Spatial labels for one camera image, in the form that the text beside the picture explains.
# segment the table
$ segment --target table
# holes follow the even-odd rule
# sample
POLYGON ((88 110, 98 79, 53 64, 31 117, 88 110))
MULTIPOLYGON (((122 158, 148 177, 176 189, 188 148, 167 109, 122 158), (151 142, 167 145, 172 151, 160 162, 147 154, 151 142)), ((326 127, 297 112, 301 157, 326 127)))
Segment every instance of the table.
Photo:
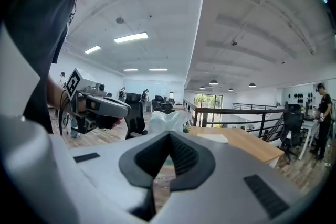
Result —
POLYGON ((306 151, 306 148, 307 148, 307 145, 308 145, 308 140, 309 140, 309 137, 311 136, 311 140, 310 140, 310 143, 309 143, 309 147, 311 147, 311 143, 313 141, 313 136, 314 136, 314 131, 317 127, 317 125, 319 124, 319 121, 318 120, 314 120, 314 121, 304 121, 301 128, 305 128, 305 129, 308 129, 308 134, 307 134, 307 138, 306 138, 306 141, 305 141, 305 144, 303 146, 303 149, 300 153, 300 156, 299 156, 299 160, 302 159, 303 155, 304 155, 304 152, 306 151))
POLYGON ((249 134, 240 128, 207 128, 191 126, 189 133, 197 134, 222 134, 228 139, 232 146, 239 147, 243 151, 255 156, 264 163, 275 167, 278 159, 284 152, 258 137, 249 134))
POLYGON ((184 110, 184 105, 182 105, 182 104, 174 104, 173 105, 173 110, 177 110, 177 111, 184 110))

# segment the wooden floor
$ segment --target wooden floor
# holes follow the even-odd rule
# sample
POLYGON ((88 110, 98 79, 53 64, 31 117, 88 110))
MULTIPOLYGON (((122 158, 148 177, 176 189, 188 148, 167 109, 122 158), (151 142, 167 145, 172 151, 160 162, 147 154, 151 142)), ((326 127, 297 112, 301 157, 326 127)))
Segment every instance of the wooden floor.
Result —
MULTIPOLYGON (((54 116, 54 110, 50 109, 50 118, 52 122, 52 129, 54 134, 59 134, 58 121, 54 116)), ((148 123, 151 118, 151 113, 144 113, 145 128, 148 128, 148 123)), ((127 132, 127 126, 124 120, 121 124, 113 130, 95 129, 87 134, 82 134, 81 137, 71 139, 70 135, 65 134, 63 131, 63 138, 69 148, 80 146, 91 146, 113 143, 116 141, 124 140, 127 132)), ((308 193, 314 188, 323 178, 329 173, 329 168, 326 167, 326 161, 330 162, 331 155, 336 151, 336 146, 327 146, 325 161, 316 161, 315 156, 309 153, 309 148, 306 150, 305 155, 301 161, 296 157, 292 157, 290 164, 287 163, 285 156, 282 156, 275 167, 283 176, 292 181, 304 194, 308 193)), ((169 182, 175 178, 174 167, 168 159, 166 165, 162 167, 156 179, 154 180, 154 197, 157 210, 164 205, 165 201, 169 198, 169 182)))

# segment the window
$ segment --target window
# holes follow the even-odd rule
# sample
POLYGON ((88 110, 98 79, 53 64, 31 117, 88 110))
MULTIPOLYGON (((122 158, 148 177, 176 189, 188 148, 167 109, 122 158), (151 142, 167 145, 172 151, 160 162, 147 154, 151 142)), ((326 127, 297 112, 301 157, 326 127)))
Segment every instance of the window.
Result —
MULTIPOLYGON (((198 108, 221 109, 223 103, 222 95, 195 94, 194 104, 198 108)), ((203 114, 197 119, 196 126, 199 126, 203 119, 203 114)), ((207 122, 220 122, 220 114, 209 113, 207 122)), ((219 124, 208 124, 207 127, 218 126, 219 124)))

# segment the cable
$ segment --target cable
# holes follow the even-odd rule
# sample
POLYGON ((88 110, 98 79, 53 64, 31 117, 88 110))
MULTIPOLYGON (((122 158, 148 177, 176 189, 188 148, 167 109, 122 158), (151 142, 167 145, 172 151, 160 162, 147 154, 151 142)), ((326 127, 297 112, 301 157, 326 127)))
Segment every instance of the cable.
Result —
POLYGON ((61 99, 59 100, 59 113, 58 113, 59 133, 60 133, 61 136, 63 136, 63 131, 62 131, 63 110, 68 105, 68 103, 70 102, 69 98, 65 97, 65 99, 63 100, 63 103, 62 103, 64 92, 65 92, 65 90, 62 92, 61 99))

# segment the dark t-shirt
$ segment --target dark t-shirt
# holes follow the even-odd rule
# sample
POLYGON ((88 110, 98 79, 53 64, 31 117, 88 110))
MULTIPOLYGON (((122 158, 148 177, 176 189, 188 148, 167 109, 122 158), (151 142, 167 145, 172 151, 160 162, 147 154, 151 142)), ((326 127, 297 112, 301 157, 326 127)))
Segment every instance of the dark t-shirt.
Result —
MULTIPOLYGON (((328 108, 328 104, 331 104, 330 95, 326 94, 325 97, 321 99, 320 112, 325 114, 328 108)), ((330 113, 328 113, 327 117, 324 118, 325 121, 329 121, 331 119, 330 113)))
POLYGON ((76 0, 13 0, 4 22, 17 48, 40 76, 24 116, 52 133, 46 82, 57 61, 76 0))

